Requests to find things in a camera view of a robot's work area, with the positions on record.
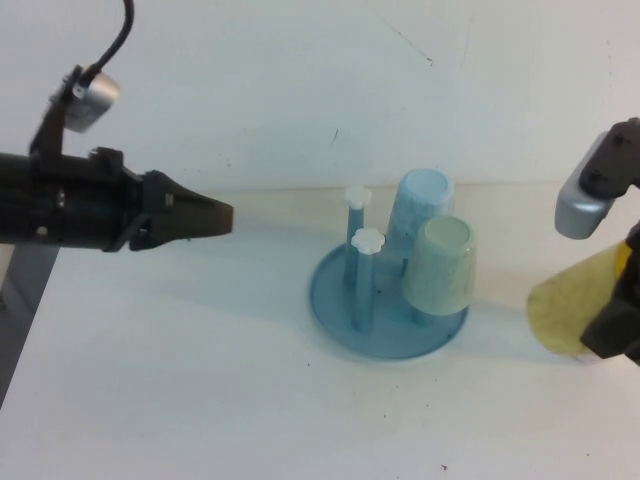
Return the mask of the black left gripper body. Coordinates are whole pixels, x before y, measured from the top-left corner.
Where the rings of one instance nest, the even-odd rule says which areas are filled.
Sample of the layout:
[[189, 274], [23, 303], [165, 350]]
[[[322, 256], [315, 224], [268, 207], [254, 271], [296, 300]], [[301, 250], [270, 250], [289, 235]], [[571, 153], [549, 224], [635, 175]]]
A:
[[142, 208], [142, 177], [124, 154], [98, 147], [88, 157], [60, 158], [59, 245], [117, 252], [148, 248], [150, 216]]

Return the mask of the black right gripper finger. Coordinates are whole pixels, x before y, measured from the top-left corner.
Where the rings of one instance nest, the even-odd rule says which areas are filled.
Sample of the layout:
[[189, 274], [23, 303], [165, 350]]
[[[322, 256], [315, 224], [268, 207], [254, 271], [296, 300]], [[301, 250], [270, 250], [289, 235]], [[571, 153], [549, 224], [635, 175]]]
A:
[[581, 342], [601, 359], [639, 360], [639, 285], [620, 281], [608, 303], [589, 323]]
[[615, 260], [616, 294], [626, 300], [639, 299], [639, 252], [627, 243], [618, 247]]

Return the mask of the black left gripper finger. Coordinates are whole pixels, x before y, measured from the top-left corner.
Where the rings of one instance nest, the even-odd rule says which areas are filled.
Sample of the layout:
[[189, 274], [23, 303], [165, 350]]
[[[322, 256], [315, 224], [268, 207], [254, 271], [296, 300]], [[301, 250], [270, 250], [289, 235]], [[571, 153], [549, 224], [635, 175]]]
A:
[[150, 250], [177, 240], [226, 235], [232, 228], [232, 213], [156, 216], [143, 223], [129, 240], [129, 248]]
[[143, 175], [143, 205], [146, 211], [153, 214], [180, 210], [188, 214], [233, 215], [231, 205], [191, 191], [156, 170]]

